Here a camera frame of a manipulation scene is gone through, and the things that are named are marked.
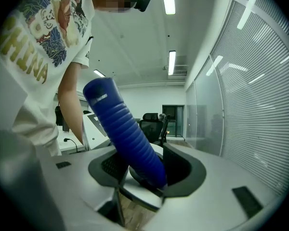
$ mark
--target white ceiling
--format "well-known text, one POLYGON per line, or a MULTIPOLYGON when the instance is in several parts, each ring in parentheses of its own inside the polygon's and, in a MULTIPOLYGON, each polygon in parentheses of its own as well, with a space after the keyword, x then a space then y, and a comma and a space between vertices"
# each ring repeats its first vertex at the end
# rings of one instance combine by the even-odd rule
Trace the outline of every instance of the white ceiling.
POLYGON ((81 72, 80 89, 98 77, 95 69, 113 77, 118 86, 169 81, 167 70, 163 70, 168 52, 176 50, 177 56, 183 56, 176 64, 186 64, 194 3, 175 0, 176 15, 165 14, 163 0, 151 0, 144 13, 135 9, 128 13, 96 12, 90 68, 81 72))

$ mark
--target blue bottle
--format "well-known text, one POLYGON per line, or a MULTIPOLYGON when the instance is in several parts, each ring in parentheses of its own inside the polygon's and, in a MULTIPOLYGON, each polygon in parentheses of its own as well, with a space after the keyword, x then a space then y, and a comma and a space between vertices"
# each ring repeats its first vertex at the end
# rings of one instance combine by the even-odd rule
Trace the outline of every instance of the blue bottle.
POLYGON ((112 78, 89 82, 83 95, 116 147, 137 174, 157 188, 166 185, 162 162, 126 107, 112 78))

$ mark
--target forearm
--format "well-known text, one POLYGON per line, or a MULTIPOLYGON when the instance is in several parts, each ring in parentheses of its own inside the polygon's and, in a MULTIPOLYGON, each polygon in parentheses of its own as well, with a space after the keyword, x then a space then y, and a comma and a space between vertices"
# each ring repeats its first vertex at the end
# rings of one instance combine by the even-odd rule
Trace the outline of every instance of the forearm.
POLYGON ((82 143, 82 109, 76 90, 58 92, 58 100, 64 120, 82 143))

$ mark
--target wooden floor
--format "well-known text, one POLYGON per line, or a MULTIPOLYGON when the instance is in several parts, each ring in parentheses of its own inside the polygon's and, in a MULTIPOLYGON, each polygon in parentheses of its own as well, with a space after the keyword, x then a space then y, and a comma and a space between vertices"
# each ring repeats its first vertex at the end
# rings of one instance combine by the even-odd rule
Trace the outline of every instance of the wooden floor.
MULTIPOLYGON (((168 143, 177 144, 181 146, 191 148, 185 141, 171 141, 167 140, 168 143)), ((140 231, 142 228, 152 219, 155 212, 143 208, 140 205, 135 204, 122 194, 119 195, 120 202, 123 210, 123 216, 125 219, 125 228, 130 231, 140 231)))

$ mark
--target graphic t-shirt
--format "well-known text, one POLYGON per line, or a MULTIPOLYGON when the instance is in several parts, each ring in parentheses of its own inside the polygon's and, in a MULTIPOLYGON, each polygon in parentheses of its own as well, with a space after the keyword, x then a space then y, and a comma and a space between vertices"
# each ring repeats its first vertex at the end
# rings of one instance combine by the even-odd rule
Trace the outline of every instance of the graphic t-shirt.
POLYGON ((0 32, 0 56, 28 95, 13 131, 52 155, 59 153, 53 99, 71 62, 89 66, 93 16, 92 0, 21 0, 0 32))

